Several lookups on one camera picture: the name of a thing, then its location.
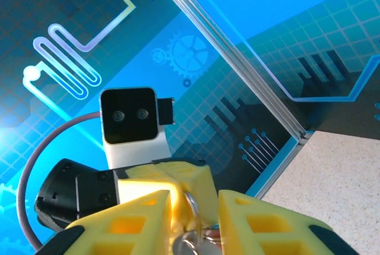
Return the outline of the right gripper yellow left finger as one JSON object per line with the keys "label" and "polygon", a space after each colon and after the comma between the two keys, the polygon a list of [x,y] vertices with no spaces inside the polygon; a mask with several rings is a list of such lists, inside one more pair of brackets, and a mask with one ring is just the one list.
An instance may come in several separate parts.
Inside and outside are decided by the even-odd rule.
{"label": "right gripper yellow left finger", "polygon": [[171,198],[158,190],[71,223],[38,254],[169,254]]}

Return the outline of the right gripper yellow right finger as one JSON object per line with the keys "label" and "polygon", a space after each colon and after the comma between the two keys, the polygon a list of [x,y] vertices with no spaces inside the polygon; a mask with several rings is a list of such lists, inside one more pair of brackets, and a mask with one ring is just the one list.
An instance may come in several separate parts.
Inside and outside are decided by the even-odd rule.
{"label": "right gripper yellow right finger", "polygon": [[232,190],[218,192],[223,254],[357,254],[316,218]]}

